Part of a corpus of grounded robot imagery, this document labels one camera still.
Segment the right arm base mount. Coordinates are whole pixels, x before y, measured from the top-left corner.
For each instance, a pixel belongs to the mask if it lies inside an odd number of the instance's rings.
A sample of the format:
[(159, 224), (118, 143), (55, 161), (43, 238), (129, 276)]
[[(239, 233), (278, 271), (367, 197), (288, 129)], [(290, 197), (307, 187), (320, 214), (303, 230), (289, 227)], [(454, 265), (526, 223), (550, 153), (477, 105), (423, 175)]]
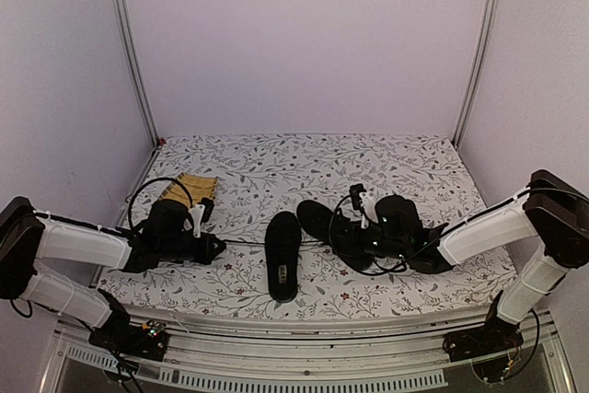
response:
[(524, 343), (518, 325), (489, 320), (483, 325), (446, 333), (442, 349), (451, 362), (515, 349)]

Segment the black shoe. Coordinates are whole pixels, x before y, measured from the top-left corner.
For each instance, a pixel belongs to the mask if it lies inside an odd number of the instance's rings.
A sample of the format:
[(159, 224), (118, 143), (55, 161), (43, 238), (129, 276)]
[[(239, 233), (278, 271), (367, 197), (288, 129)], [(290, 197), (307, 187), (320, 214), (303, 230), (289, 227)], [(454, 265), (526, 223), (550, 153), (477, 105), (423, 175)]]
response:
[(279, 303), (297, 295), (301, 242), (301, 228), (293, 213), (279, 212), (269, 222), (264, 238), (267, 282), (271, 298)]

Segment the red-soled shoe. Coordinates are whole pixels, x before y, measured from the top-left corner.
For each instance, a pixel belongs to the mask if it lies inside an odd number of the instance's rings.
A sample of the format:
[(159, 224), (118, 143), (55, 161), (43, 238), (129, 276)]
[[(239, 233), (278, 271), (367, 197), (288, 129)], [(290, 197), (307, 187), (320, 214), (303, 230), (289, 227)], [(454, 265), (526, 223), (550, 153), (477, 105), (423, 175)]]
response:
[(302, 229), (312, 238), (322, 241), (331, 247), (346, 265), (361, 272), (367, 270), (373, 263), (371, 255), (356, 258), (345, 258), (338, 252), (338, 223), (350, 218), (344, 216), (341, 210), (333, 212), (327, 206), (311, 200), (300, 202), (296, 208), (296, 217)]

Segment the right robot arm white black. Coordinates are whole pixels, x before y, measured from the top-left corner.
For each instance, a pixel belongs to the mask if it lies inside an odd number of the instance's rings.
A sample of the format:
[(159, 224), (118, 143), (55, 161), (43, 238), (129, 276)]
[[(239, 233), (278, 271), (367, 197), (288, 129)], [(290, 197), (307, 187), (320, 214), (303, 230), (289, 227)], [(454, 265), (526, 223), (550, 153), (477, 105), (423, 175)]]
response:
[(490, 321), (477, 330), (476, 344), (485, 353), (509, 341), (511, 327), (570, 270), (588, 262), (588, 198), (544, 169), (513, 196), (454, 225), (425, 227), (414, 202), (399, 195), (376, 201), (356, 186), (348, 198), (361, 220), (335, 212), (328, 223), (329, 242), (348, 260), (395, 258), (400, 268), (438, 274), (492, 249), (539, 239), (538, 251), (497, 296)]

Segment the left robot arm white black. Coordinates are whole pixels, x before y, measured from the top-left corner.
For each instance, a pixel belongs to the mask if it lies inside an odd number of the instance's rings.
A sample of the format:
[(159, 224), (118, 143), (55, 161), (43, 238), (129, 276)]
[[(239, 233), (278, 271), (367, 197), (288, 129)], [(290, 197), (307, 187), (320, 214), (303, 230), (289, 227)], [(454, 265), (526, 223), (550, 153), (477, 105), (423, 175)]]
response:
[(137, 226), (113, 230), (42, 213), (28, 198), (17, 196), (1, 211), (1, 297), (76, 318), (116, 350), (130, 350), (137, 333), (115, 297), (42, 270), (42, 260), (70, 260), (127, 273), (152, 270), (163, 262), (209, 265), (226, 249), (223, 240), (201, 231), (212, 204), (204, 200), (187, 208), (164, 199)]

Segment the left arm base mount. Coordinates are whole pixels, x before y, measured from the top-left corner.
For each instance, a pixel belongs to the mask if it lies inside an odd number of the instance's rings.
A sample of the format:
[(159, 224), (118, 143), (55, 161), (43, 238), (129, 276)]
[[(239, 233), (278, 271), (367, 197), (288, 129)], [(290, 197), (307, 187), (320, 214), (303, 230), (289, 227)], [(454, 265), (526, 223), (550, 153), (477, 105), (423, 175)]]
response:
[(104, 325), (93, 329), (88, 342), (113, 353), (162, 362), (169, 339), (166, 324), (150, 319), (141, 325), (127, 324), (117, 329)]

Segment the black shoelace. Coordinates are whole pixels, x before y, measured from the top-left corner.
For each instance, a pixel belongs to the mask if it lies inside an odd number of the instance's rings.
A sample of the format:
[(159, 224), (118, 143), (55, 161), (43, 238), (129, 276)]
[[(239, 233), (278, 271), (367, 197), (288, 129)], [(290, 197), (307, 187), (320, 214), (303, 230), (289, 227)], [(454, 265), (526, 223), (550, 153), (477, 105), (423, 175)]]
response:
[[(228, 238), (226, 238), (223, 241), (226, 244), (248, 246), (248, 247), (264, 247), (265, 246), (265, 242), (237, 240), (237, 239), (228, 239)], [(322, 246), (322, 245), (325, 245), (325, 243), (322, 241), (317, 241), (317, 240), (308, 240), (308, 241), (301, 241), (300, 245), (301, 246)]]

